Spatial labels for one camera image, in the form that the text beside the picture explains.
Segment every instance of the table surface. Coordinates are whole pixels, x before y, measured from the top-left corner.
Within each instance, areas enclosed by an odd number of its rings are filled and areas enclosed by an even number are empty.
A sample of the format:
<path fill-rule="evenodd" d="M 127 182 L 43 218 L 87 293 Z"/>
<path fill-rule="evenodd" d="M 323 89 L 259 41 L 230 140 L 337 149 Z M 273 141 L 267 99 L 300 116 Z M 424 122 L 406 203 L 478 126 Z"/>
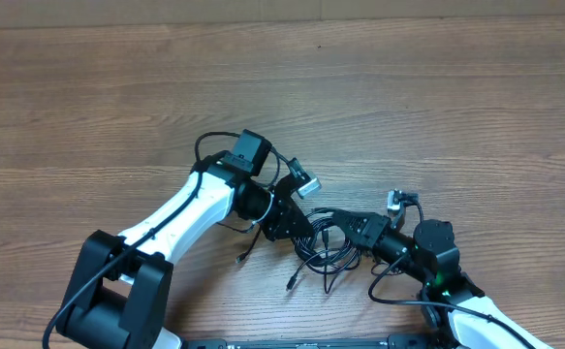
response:
<path fill-rule="evenodd" d="M 172 196 L 199 134 L 243 128 L 318 174 L 305 209 L 383 213 L 388 190 L 419 192 L 427 217 L 453 222 L 472 279 L 565 348 L 565 16 L 0 31 L 0 348 L 38 348 L 86 237 L 117 234 Z M 263 177 L 273 169 L 267 160 Z M 425 330 L 417 308 L 368 299 L 370 261 L 329 296 L 307 271 L 287 293 L 291 243 L 262 239 L 237 265 L 251 238 L 215 227 L 191 248 L 173 275 L 170 330 Z M 420 286 L 387 280 L 381 297 Z M 77 346 L 56 335 L 52 347 Z"/>

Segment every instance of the wood grain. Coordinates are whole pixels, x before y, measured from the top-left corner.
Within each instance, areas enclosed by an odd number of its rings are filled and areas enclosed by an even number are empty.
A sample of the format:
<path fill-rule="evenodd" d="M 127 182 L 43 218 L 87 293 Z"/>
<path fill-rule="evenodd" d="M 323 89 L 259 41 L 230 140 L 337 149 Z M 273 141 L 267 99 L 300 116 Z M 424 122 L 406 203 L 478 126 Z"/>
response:
<path fill-rule="evenodd" d="M 391 188 L 420 192 L 427 216 L 453 222 L 473 280 L 565 348 L 565 16 L 0 31 L 0 348 L 39 347 L 83 240 L 167 200 L 199 134 L 243 128 L 320 176 L 306 209 L 383 212 Z M 236 265 L 250 239 L 213 228 L 190 250 L 168 328 L 424 330 L 418 309 L 369 301 L 370 263 L 330 296 L 309 273 L 287 293 L 291 244 L 260 241 Z M 384 297 L 418 291 L 389 281 Z"/>

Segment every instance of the wooden table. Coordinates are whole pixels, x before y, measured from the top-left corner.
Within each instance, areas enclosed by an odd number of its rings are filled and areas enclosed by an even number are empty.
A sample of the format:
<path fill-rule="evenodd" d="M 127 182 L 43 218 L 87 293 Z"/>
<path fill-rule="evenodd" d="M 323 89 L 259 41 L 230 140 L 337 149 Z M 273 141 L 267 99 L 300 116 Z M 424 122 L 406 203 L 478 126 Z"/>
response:
<path fill-rule="evenodd" d="M 0 348 L 38 348 L 84 239 L 167 200 L 199 134 L 243 128 L 319 175 L 306 209 L 383 213 L 388 190 L 418 191 L 426 216 L 453 222 L 472 279 L 565 348 L 565 16 L 0 31 Z M 181 260 L 170 330 L 425 330 L 417 308 L 368 299 L 370 261 L 330 296 L 307 271 L 287 293 L 290 242 L 235 264 L 250 239 L 216 227 Z M 397 276 L 379 295 L 418 290 Z"/>

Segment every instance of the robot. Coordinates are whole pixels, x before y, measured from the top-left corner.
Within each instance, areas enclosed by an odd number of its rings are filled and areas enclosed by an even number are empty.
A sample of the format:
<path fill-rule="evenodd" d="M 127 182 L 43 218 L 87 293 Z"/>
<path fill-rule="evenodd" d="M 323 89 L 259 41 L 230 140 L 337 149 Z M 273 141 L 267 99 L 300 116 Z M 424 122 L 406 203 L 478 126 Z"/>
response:
<path fill-rule="evenodd" d="M 201 159 L 199 144 L 210 136 L 236 137 L 237 141 L 233 150 Z M 276 157 L 276 177 L 270 184 L 258 183 L 252 177 L 259 175 L 270 153 Z M 317 208 L 306 215 L 292 195 L 297 193 L 303 199 L 320 190 L 321 183 L 296 158 L 288 160 L 264 137 L 248 130 L 240 135 L 207 133 L 196 140 L 195 155 L 196 163 L 185 185 L 152 215 L 118 236 L 97 231 L 85 241 L 62 306 L 47 325 L 43 338 L 45 349 L 49 348 L 54 327 L 85 347 L 108 349 L 549 348 L 502 313 L 462 272 L 452 224 L 424 220 L 417 195 L 392 190 L 387 216 L 338 208 Z M 290 173 L 276 182 L 280 161 Z M 412 237 L 400 233 L 409 206 L 416 206 L 421 217 Z M 348 246 L 357 251 L 352 256 L 352 259 L 358 256 L 354 260 L 357 264 L 361 254 L 369 254 L 388 265 L 370 286 L 371 299 L 384 304 L 418 306 L 432 332 L 391 334 L 375 339 L 227 342 L 223 339 L 185 341 L 164 329 L 173 266 L 207 229 L 232 211 L 242 219 L 251 220 L 252 227 L 259 225 L 258 234 L 263 232 L 271 241 L 306 240 L 321 231 L 326 249 L 301 257 L 302 266 L 309 267 L 335 250 L 327 249 L 326 233 L 323 233 L 327 230 L 321 226 L 316 229 L 308 219 L 314 214 L 326 214 L 327 221 L 321 222 L 343 231 Z M 351 269 L 350 264 L 334 267 L 330 273 Z M 416 300 L 381 300 L 372 294 L 377 282 L 393 271 L 422 283 Z M 131 284 L 129 297 L 105 288 L 104 278 Z M 293 288 L 296 279 L 297 273 L 287 289 Z"/>

